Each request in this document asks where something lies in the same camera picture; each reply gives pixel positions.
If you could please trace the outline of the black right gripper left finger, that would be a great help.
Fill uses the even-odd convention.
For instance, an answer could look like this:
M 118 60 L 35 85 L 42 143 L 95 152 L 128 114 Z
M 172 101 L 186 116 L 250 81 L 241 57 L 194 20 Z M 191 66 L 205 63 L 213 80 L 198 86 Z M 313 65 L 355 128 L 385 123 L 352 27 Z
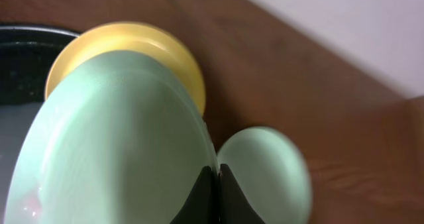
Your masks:
M 201 169 L 183 207 L 171 224 L 216 224 L 217 194 L 215 175 L 209 166 Z

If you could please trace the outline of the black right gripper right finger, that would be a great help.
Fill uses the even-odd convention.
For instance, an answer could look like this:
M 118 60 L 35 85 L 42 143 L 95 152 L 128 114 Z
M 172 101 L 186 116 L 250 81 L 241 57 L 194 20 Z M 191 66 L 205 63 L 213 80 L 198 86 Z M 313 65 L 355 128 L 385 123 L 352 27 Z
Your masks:
M 219 172 L 220 220 L 223 224 L 264 224 L 250 206 L 227 164 Z

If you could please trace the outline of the mint green plate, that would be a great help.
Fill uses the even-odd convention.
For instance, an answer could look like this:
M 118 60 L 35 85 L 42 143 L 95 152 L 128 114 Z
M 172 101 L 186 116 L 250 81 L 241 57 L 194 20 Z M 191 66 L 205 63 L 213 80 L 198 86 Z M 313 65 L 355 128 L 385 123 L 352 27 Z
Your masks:
M 253 214 L 265 223 L 305 224 L 312 208 L 306 163 L 291 140 L 269 127 L 229 138 L 217 155 L 232 172 Z
M 213 145 L 175 75 L 118 50 L 78 66 L 37 113 L 11 180 L 6 223 L 170 223 Z

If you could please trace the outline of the yellow plate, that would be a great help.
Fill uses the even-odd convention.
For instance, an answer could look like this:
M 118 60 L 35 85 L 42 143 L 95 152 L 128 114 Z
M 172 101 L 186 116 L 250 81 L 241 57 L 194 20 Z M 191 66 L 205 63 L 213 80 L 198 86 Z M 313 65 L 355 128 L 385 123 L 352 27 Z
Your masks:
M 189 49 L 165 30 L 128 21 L 92 28 L 66 45 L 50 68 L 44 88 L 44 99 L 48 99 L 56 86 L 80 64 L 113 50 L 142 53 L 167 67 L 184 85 L 198 111 L 204 114 L 205 82 L 201 68 Z

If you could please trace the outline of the round black tray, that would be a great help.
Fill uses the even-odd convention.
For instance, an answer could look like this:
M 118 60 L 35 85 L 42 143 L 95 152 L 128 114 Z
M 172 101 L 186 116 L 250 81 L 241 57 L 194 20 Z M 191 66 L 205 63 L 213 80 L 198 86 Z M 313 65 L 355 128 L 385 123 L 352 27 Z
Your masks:
M 44 102 L 48 73 L 78 32 L 45 25 L 1 23 L 1 218 L 19 152 Z

